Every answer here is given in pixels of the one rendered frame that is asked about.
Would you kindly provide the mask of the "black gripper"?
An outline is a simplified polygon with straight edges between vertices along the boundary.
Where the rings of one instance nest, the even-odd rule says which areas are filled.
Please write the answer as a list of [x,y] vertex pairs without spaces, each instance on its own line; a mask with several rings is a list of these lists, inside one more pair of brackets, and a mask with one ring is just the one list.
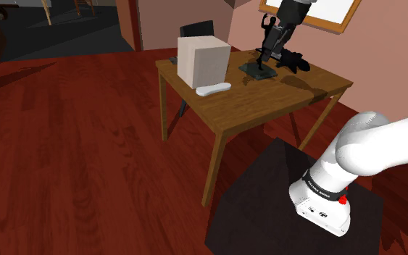
[[263,62],[267,62],[270,57],[275,60],[281,58],[281,51],[293,35],[296,25],[303,23],[310,7],[311,2],[308,0],[282,0],[276,13],[280,20],[279,26],[272,27],[262,44]]

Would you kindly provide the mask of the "black animal figure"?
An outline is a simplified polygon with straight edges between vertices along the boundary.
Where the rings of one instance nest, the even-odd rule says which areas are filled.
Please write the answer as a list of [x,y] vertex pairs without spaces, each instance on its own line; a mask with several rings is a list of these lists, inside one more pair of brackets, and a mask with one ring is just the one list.
[[288,49],[282,49],[281,57],[277,62],[276,67],[287,67],[294,74],[297,73],[298,69],[305,72],[310,71],[310,65],[302,58],[302,54],[289,51]]

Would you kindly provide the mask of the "black human figure statue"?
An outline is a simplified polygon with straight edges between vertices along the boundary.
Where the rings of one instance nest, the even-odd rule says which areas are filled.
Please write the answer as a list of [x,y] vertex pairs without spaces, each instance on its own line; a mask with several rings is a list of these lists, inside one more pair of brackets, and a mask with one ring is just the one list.
[[243,64],[242,66],[239,67],[240,70],[242,70],[247,75],[251,76],[252,78],[254,78],[256,80],[265,79],[267,77],[267,75],[272,74],[272,70],[267,71],[262,67],[262,57],[265,54],[265,48],[264,48],[263,45],[265,44],[265,42],[267,40],[267,37],[270,34],[270,31],[271,31],[272,27],[275,25],[275,22],[276,22],[276,17],[272,16],[270,18],[270,22],[268,24],[265,24],[265,19],[267,18],[267,16],[268,16],[268,14],[265,13],[263,15],[262,22],[261,22],[261,28],[265,30],[265,37],[264,37],[264,39],[262,41],[261,54],[256,59],[255,63],[250,62],[250,63]]

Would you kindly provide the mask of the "brown wooden table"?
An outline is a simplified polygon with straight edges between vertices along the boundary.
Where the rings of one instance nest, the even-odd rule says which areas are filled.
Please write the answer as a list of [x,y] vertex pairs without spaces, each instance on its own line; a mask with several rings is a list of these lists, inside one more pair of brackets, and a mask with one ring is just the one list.
[[170,60],[157,60],[162,140],[168,139],[166,86],[171,87],[215,134],[207,179],[201,200],[208,206],[215,187],[227,139],[243,131],[289,114],[306,106],[329,99],[299,148],[304,149],[331,109],[352,86],[352,82],[313,65],[308,72],[292,73],[285,67],[276,70],[270,79],[256,80],[240,70],[252,62],[258,52],[235,51],[230,54],[226,81],[231,88],[225,92],[201,97],[178,77],[178,68]]

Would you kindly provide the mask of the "white cube box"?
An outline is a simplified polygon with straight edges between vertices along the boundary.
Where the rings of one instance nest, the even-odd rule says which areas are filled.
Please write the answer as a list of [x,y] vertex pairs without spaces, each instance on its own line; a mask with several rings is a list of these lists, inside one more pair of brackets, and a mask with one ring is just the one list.
[[213,35],[178,38],[178,76],[192,89],[223,83],[231,45]]

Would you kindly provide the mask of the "white remote control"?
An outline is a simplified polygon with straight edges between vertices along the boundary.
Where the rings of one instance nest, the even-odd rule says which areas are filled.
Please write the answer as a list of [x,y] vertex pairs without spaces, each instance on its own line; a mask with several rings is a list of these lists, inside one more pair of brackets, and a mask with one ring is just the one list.
[[196,89],[196,94],[198,96],[209,96],[213,93],[219,93],[219,92],[223,92],[223,91],[228,91],[231,88],[231,84],[230,83],[218,83],[215,85],[208,85],[208,86],[202,86],[202,87],[198,87]]

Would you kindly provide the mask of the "black chair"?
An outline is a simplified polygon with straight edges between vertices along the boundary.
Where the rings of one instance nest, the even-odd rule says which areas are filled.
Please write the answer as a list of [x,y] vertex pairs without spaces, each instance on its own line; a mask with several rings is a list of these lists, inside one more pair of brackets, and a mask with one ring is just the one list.
[[[195,36],[208,36],[214,35],[214,23],[213,20],[196,22],[189,25],[184,25],[180,27],[180,37],[195,37]],[[183,116],[183,113],[186,108],[186,101],[182,99],[179,117]]]

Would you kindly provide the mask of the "black robot stand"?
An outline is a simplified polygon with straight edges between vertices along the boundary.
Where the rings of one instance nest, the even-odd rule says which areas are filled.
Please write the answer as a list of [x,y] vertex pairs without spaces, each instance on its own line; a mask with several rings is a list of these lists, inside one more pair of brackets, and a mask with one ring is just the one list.
[[214,255],[378,255],[383,199],[349,186],[351,224],[337,237],[299,216],[288,187],[315,159],[276,138],[222,195],[206,246]]

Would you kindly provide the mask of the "wooden framed wall picture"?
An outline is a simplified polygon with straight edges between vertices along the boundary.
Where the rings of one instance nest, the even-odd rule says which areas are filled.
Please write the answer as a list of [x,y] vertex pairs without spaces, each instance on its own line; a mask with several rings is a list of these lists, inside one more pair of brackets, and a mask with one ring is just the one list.
[[352,19],[362,0],[295,0],[310,4],[302,25],[341,34]]

